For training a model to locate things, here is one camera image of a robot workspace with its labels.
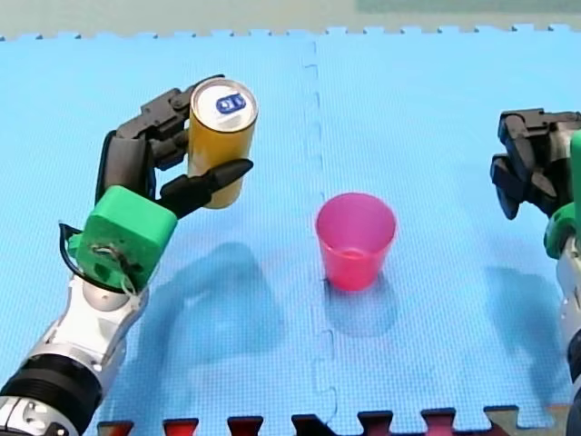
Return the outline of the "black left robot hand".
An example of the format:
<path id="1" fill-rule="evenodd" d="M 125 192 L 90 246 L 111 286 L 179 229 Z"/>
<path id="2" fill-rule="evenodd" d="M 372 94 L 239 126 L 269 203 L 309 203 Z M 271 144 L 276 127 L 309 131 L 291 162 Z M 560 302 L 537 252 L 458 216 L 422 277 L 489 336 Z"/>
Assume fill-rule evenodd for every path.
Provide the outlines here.
<path id="1" fill-rule="evenodd" d="M 155 170 L 166 171 L 180 164 L 193 144 L 186 127 L 195 86 L 173 88 L 141 106 L 141 113 L 109 132 L 103 141 L 95 187 L 100 200 L 113 185 L 121 185 L 159 204 L 182 219 L 206 206 L 217 192 L 233 186 L 251 170 L 248 158 L 232 157 L 200 175 L 181 175 L 165 184 L 155 196 Z"/>

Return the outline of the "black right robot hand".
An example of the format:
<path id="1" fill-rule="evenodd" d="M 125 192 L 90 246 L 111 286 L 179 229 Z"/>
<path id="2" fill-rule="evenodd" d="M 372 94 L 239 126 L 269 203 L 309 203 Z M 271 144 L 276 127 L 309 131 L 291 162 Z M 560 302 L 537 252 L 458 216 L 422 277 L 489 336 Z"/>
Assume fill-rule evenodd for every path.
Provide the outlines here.
<path id="1" fill-rule="evenodd" d="M 506 151 L 492 157 L 489 173 L 509 220 L 522 203 L 550 217 L 573 201 L 569 144 L 579 130 L 579 112 L 536 108 L 499 116 L 497 136 Z"/>

